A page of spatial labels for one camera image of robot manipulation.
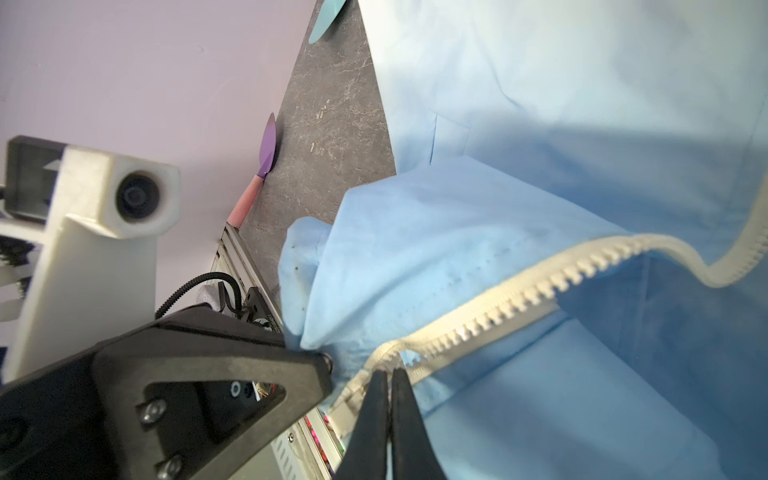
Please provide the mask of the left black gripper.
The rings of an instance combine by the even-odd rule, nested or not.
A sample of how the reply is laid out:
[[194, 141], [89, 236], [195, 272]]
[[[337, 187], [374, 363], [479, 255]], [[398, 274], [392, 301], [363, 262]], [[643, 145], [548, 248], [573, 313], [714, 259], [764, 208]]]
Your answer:
[[3, 479], [227, 479], [331, 390], [321, 354], [207, 307], [93, 357], [1, 387]]

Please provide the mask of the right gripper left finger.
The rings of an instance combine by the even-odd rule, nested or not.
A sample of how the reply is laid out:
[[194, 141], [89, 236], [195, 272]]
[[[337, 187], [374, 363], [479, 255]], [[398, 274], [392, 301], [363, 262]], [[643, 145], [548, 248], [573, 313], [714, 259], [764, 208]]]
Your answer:
[[336, 480], [386, 478], [389, 399], [387, 373], [378, 370], [371, 378], [350, 443], [336, 470]]

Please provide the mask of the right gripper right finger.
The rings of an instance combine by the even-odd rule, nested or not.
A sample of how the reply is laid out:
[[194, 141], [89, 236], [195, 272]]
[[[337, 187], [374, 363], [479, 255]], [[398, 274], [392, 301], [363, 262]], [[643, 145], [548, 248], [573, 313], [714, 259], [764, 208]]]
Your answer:
[[393, 371], [390, 442], [394, 479], [446, 479], [434, 453], [407, 372]]

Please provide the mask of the light blue jacket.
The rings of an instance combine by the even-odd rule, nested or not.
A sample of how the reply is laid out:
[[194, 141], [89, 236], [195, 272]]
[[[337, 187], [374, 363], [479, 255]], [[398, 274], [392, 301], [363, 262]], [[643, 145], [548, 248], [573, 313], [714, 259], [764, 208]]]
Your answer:
[[350, 447], [403, 368], [451, 479], [767, 475], [767, 5], [364, 1], [396, 173], [288, 230]]

